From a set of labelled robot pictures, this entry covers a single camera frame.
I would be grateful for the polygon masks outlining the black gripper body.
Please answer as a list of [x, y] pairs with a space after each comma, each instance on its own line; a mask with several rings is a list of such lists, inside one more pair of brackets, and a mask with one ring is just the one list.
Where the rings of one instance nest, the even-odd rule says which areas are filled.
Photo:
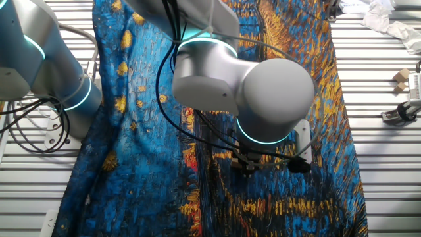
[[234, 165], [235, 169], [239, 169], [242, 172], [242, 168], [244, 166], [255, 166], [255, 171], [257, 171], [259, 168], [257, 164], [259, 164], [260, 161], [260, 155], [256, 153], [251, 153], [248, 151], [245, 151], [244, 149], [238, 149], [234, 148], [239, 154], [240, 158], [243, 161], [242, 165]]

